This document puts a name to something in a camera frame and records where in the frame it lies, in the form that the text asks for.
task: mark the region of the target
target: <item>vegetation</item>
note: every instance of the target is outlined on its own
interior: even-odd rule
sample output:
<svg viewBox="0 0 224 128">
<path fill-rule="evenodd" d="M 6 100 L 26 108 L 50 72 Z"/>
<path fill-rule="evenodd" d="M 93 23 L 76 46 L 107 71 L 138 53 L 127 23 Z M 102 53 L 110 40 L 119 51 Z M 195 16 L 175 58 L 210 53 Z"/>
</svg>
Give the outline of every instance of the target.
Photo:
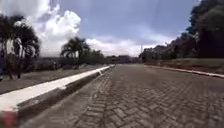
<svg viewBox="0 0 224 128">
<path fill-rule="evenodd" d="M 72 38 L 62 47 L 61 57 L 67 58 L 67 64 L 78 67 L 80 64 L 103 64 L 101 51 L 92 50 L 83 38 Z"/>
<path fill-rule="evenodd" d="M 165 46 L 144 49 L 144 62 L 177 58 L 224 58 L 224 0 L 202 0 L 191 11 L 190 26 Z"/>
<path fill-rule="evenodd" d="M 21 70 L 32 58 L 39 56 L 40 41 L 33 28 L 28 26 L 25 20 L 19 15 L 11 17 L 0 15 L 1 58 L 4 59 L 4 67 L 10 79 L 13 72 L 16 72 L 17 77 L 20 78 Z"/>
</svg>

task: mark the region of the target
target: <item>blue sky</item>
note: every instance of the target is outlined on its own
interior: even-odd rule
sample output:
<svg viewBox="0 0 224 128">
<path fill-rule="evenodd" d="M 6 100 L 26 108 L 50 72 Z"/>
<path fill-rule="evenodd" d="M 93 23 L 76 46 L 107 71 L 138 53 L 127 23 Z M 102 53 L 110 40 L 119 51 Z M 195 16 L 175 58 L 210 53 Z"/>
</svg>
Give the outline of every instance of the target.
<svg viewBox="0 0 224 128">
<path fill-rule="evenodd" d="M 62 11 L 73 10 L 82 19 L 80 35 L 112 36 L 146 44 L 142 31 L 174 38 L 188 26 L 197 0 L 63 0 Z"/>
<path fill-rule="evenodd" d="M 170 43 L 189 25 L 199 0 L 1 0 L 0 12 L 22 14 L 42 40 L 43 56 L 58 56 L 81 36 L 105 55 L 138 56 L 141 45 Z"/>
</svg>

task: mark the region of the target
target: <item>curb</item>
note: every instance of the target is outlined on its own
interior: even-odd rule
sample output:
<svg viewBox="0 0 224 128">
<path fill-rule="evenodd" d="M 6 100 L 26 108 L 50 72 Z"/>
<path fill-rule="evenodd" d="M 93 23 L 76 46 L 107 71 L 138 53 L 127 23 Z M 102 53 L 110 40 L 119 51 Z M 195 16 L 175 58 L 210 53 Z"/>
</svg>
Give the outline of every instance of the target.
<svg viewBox="0 0 224 128">
<path fill-rule="evenodd" d="M 187 72 L 187 73 L 193 73 L 193 74 L 197 74 L 197 75 L 218 77 L 218 78 L 224 79 L 224 75 L 222 75 L 222 74 L 208 73 L 208 72 L 201 72 L 201 71 L 194 71 L 194 70 L 177 69 L 177 68 L 169 68 L 169 67 L 151 66 L 151 65 L 148 65 L 148 66 L 152 67 L 152 68 L 160 68 L 160 69 L 166 69 L 166 70 L 171 70 L 171 71 Z"/>
<path fill-rule="evenodd" d="M 51 107 L 53 104 L 62 100 L 71 93 L 79 90 L 86 83 L 90 82 L 97 76 L 102 75 L 102 72 L 105 72 L 111 68 L 113 68 L 113 66 L 109 66 L 104 70 L 98 70 L 91 75 L 73 81 L 72 83 L 66 85 L 65 88 L 56 88 L 47 93 L 19 103 L 17 104 L 17 110 L 0 110 L 0 126 L 3 125 L 4 128 L 19 126 L 21 123 L 27 121 L 35 115 L 38 115 L 40 112 Z"/>
</svg>

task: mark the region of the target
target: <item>white cloud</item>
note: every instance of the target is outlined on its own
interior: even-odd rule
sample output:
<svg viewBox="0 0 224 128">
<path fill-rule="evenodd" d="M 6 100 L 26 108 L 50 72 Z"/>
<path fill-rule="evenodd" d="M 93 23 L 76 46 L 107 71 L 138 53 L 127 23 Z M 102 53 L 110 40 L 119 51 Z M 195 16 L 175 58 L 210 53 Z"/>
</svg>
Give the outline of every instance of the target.
<svg viewBox="0 0 224 128">
<path fill-rule="evenodd" d="M 105 55 L 130 55 L 137 57 L 141 52 L 141 45 L 131 40 L 118 40 L 110 36 L 87 39 L 87 43 L 95 50 L 101 50 Z"/>
<path fill-rule="evenodd" d="M 40 17 L 50 9 L 49 0 L 1 0 L 0 9 L 6 15 L 22 14 Z"/>
<path fill-rule="evenodd" d="M 59 55 L 61 46 L 79 31 L 80 17 L 68 10 L 60 15 L 60 5 L 51 7 L 50 0 L 1 0 L 0 10 L 5 15 L 21 14 L 27 17 L 42 40 L 43 56 Z"/>
<path fill-rule="evenodd" d="M 138 27 L 136 29 L 137 37 L 146 41 L 143 48 L 155 47 L 156 45 L 165 45 L 170 43 L 176 37 L 169 37 L 156 33 L 147 27 Z M 118 39 L 112 36 L 93 36 L 87 39 L 87 43 L 95 50 L 101 50 L 105 55 L 130 55 L 138 56 L 141 52 L 141 42 L 129 39 Z"/>
<path fill-rule="evenodd" d="M 170 37 L 170 36 L 166 36 L 164 34 L 156 33 L 146 27 L 144 27 L 144 28 L 140 27 L 139 29 L 140 29 L 140 36 L 143 39 L 146 39 L 153 44 L 170 43 L 174 38 L 176 38 L 176 37 Z"/>
</svg>

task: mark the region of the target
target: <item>paving brick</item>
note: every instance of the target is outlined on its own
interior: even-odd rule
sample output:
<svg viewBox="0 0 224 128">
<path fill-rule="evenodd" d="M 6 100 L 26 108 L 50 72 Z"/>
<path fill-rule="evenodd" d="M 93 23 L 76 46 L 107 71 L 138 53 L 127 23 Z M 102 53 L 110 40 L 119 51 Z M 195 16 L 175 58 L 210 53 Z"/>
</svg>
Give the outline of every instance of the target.
<svg viewBox="0 0 224 128">
<path fill-rule="evenodd" d="M 126 116 L 126 114 L 124 113 L 124 111 L 121 110 L 121 109 L 119 109 L 119 108 L 114 109 L 114 111 L 121 118 Z"/>
<path fill-rule="evenodd" d="M 110 117 L 115 124 L 117 124 L 118 126 L 121 126 L 122 124 L 124 124 L 124 122 L 116 115 L 113 115 Z"/>
<path fill-rule="evenodd" d="M 153 124 L 147 120 L 141 119 L 141 120 L 139 120 L 139 123 L 142 124 L 144 127 L 154 128 Z"/>
</svg>

